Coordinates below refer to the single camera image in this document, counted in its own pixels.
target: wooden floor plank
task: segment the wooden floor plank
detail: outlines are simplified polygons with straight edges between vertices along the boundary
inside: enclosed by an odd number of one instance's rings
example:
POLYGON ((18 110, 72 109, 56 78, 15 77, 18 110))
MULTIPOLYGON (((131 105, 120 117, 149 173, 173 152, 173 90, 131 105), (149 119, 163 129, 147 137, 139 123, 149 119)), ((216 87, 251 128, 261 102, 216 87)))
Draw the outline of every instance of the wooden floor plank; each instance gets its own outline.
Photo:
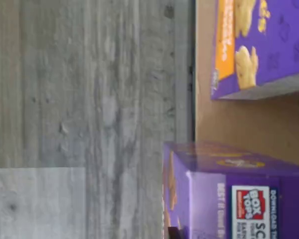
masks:
MULTIPOLYGON (((175 139, 174 8, 174 0, 0 1, 8 96, 0 94, 0 167, 85 166, 89 239, 160 237, 162 143, 175 139)), ((52 195, 63 190, 51 185, 52 195)), ((24 192, 46 198, 37 193, 24 192)))
POLYGON ((85 169, 0 169, 0 238, 85 237, 85 169))

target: box tops logo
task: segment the box tops logo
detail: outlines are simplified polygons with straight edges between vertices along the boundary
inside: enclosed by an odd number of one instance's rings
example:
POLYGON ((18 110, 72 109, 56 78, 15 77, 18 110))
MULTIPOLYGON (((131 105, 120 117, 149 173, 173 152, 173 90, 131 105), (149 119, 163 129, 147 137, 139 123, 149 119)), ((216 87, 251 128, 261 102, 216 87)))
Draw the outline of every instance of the box tops logo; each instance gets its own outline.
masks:
POLYGON ((266 208, 261 190, 237 191, 237 219, 263 220, 266 208))

